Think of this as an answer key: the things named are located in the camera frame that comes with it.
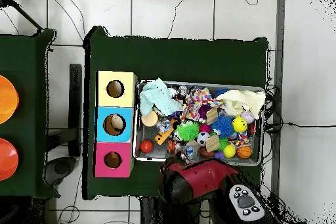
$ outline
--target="red ball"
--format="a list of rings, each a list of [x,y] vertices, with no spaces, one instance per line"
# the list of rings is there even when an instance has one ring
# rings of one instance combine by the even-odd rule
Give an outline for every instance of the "red ball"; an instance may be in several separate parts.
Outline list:
[[[143,140],[140,144],[140,149],[142,152],[151,152],[153,151],[153,143],[149,140]]]

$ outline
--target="yellow box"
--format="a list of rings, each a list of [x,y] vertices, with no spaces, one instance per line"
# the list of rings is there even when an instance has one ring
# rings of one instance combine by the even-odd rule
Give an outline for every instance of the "yellow box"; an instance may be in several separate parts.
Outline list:
[[[99,106],[133,107],[135,85],[138,81],[132,72],[98,71]]]

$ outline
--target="pink box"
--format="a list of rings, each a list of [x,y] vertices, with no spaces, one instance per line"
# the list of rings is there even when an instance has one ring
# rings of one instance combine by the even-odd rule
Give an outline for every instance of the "pink box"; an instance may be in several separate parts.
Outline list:
[[[116,168],[110,168],[105,163],[105,155],[115,152],[119,155],[121,163]],[[96,146],[95,177],[128,178],[133,169],[132,144],[97,142]]]

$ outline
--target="remote control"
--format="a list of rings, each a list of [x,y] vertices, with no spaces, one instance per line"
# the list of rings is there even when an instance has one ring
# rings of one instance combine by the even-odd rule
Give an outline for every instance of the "remote control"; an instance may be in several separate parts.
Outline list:
[[[245,185],[234,185],[229,197],[241,220],[254,221],[265,215],[263,207]]]

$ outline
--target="blue box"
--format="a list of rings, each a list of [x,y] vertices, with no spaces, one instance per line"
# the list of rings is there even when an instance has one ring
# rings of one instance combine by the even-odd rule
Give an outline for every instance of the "blue box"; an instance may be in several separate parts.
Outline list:
[[[126,125],[119,135],[108,134],[103,125],[106,117],[112,114],[117,114],[123,118],[123,123]],[[118,108],[118,107],[98,107],[97,123],[97,141],[98,142],[131,142],[133,134],[133,108]]]

